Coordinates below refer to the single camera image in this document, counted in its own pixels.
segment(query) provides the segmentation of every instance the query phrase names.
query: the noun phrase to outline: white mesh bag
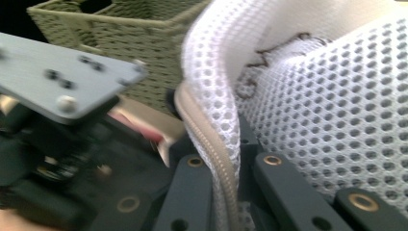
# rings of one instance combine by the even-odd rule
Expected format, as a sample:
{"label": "white mesh bag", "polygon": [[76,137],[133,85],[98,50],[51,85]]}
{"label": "white mesh bag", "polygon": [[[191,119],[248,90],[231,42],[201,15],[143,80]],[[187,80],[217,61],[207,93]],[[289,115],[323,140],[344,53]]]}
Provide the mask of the white mesh bag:
{"label": "white mesh bag", "polygon": [[408,13],[391,0],[216,0],[191,28],[176,105],[239,230],[238,113],[321,193],[377,192],[408,218]]}

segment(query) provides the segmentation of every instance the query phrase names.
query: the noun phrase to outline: green basket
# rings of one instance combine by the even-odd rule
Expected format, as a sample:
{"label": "green basket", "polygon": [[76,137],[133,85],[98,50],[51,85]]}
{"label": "green basket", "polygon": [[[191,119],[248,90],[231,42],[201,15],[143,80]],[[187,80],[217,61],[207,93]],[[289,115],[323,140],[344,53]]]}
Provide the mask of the green basket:
{"label": "green basket", "polygon": [[166,88],[182,79],[184,36],[210,0],[114,0],[97,13],[82,13],[81,2],[52,0],[28,14],[52,44],[146,63],[148,77],[124,94],[166,113]]}

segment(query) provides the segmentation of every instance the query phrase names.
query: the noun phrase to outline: basket rim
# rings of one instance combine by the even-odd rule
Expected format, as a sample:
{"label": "basket rim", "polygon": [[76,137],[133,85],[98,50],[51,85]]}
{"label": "basket rim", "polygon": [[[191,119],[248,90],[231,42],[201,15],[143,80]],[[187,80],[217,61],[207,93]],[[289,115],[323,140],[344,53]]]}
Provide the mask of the basket rim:
{"label": "basket rim", "polygon": [[175,24],[179,24],[180,22],[186,21],[190,19],[192,15],[197,15],[203,11],[207,7],[207,5],[211,2],[211,0],[203,0],[200,3],[192,5],[186,11],[176,14],[170,19],[167,20],[154,20],[154,19],[141,19],[141,18],[125,18],[125,17],[114,17],[114,16],[106,16],[106,15],[96,15],[91,13],[70,13],[70,12],[57,12],[57,11],[50,11],[46,9],[40,9],[41,7],[55,4],[58,2],[63,2],[63,0],[51,0],[44,3],[40,3],[35,5],[34,7],[30,7],[27,9],[28,13],[44,13],[44,14],[52,14],[55,16],[67,16],[67,17],[75,17],[89,21],[97,21],[97,22],[111,22],[111,23],[118,23],[122,25],[129,25],[129,26],[140,26],[143,24],[144,26],[153,26],[158,28],[166,28],[168,26],[173,26]]}

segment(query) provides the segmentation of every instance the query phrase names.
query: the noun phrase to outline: gray metal plate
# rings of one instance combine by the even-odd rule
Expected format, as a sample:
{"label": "gray metal plate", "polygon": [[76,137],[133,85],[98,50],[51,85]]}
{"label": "gray metal plate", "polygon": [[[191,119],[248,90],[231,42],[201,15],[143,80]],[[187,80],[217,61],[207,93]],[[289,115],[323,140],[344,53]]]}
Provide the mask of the gray metal plate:
{"label": "gray metal plate", "polygon": [[[47,69],[58,79],[47,78]],[[0,33],[0,92],[60,123],[75,122],[145,75],[138,64]],[[62,87],[66,80],[71,89]]]}

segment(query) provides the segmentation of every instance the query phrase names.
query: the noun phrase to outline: zipper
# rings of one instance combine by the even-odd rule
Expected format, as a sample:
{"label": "zipper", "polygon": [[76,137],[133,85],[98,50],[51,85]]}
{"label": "zipper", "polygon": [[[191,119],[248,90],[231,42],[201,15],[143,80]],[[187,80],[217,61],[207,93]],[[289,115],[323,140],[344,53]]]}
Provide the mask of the zipper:
{"label": "zipper", "polygon": [[224,193],[228,224],[230,230],[240,230],[238,220],[237,181],[234,168],[229,159],[228,150],[225,147],[219,133],[213,128],[208,118],[202,113],[202,109],[194,101],[189,86],[183,82],[177,89],[174,97],[178,113],[185,124],[194,133],[198,142],[201,143],[211,160],[215,171],[219,176],[219,182]]}

